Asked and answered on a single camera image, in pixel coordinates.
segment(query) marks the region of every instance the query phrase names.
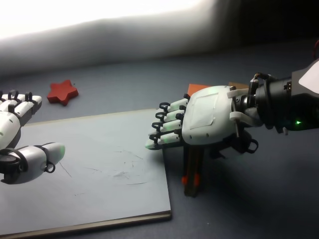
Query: table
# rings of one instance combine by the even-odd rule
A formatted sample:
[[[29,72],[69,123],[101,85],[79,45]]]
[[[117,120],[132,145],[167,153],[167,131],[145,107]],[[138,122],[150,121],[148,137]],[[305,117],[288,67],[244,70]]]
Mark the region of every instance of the table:
[[[191,56],[122,63],[2,79],[5,91],[43,97],[31,122],[155,108],[182,98],[189,83],[248,84],[256,72],[285,77],[311,63],[314,40]],[[50,105],[49,84],[70,79],[79,96],[68,106]],[[183,194],[179,149],[164,152],[172,220],[55,239],[279,239],[318,238],[319,131],[278,135],[250,129],[260,148],[254,155],[204,161],[203,191]]]

